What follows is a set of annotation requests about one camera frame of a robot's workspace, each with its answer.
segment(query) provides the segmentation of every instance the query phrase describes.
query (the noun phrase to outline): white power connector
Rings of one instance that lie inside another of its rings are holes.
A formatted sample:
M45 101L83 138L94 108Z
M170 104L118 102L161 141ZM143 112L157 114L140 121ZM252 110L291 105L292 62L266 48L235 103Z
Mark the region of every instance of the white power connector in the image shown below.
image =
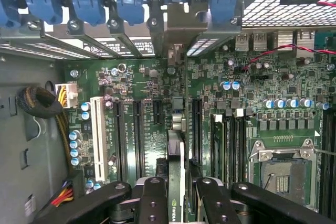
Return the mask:
M56 84L55 90L56 93L58 89L65 87L66 90L66 104L63 105L64 109L77 108L78 107L78 91L76 83L62 83Z

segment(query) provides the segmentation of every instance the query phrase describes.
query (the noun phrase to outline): white pci slot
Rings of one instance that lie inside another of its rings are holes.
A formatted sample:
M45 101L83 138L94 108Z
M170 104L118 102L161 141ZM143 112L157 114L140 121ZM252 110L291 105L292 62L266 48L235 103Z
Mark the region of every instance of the white pci slot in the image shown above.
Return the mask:
M103 97L92 97L90 99L90 103L93 133L93 153L95 156L94 171L96 174L96 181L105 182L108 175L108 168Z

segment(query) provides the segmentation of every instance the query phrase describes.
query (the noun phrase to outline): motherboard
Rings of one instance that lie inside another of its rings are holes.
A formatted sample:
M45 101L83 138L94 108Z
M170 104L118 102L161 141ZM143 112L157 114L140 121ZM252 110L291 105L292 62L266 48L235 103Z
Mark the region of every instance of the motherboard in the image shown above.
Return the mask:
M314 48L328 36L316 33ZM334 60L279 50L251 63L266 37L252 50L233 42L179 67L163 58L66 63L79 103L68 110L73 165L87 193L157 175L178 129L202 176L254 183L318 211L323 158L312 150L322 149L323 112L335 103Z

